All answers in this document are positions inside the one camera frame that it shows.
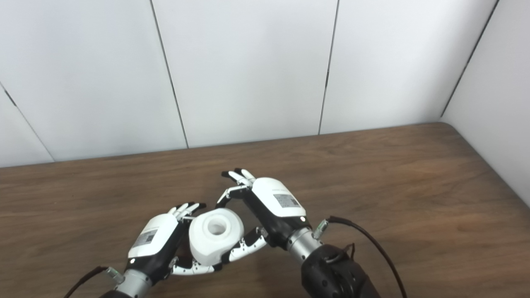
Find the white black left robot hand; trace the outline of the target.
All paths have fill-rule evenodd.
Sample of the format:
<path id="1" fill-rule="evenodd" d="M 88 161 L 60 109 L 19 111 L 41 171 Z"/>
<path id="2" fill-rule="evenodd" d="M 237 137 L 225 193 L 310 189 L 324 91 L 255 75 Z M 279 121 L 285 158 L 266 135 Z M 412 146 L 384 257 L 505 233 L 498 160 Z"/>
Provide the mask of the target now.
<path id="1" fill-rule="evenodd" d="M 202 275 L 222 270 L 223 264 L 200 264 L 191 256 L 177 256 L 187 240 L 192 215 L 205 203 L 186 202 L 150 219 L 128 252 L 125 271 L 136 270 L 154 286 L 170 275 Z"/>

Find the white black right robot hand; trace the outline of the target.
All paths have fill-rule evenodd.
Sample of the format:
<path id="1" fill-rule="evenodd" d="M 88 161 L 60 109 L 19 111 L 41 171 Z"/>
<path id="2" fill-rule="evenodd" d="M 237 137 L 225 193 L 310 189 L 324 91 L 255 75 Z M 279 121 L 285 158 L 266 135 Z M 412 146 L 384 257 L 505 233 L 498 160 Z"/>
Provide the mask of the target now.
<path id="1" fill-rule="evenodd" d="M 306 209 L 279 180 L 256 178 L 244 168 L 223 171 L 221 175 L 231 179 L 236 186 L 223 192 L 215 208 L 225 208 L 232 199 L 240 199 L 260 223 L 222 254 L 222 264 L 255 253 L 265 245 L 288 251 L 297 232 L 311 229 Z"/>

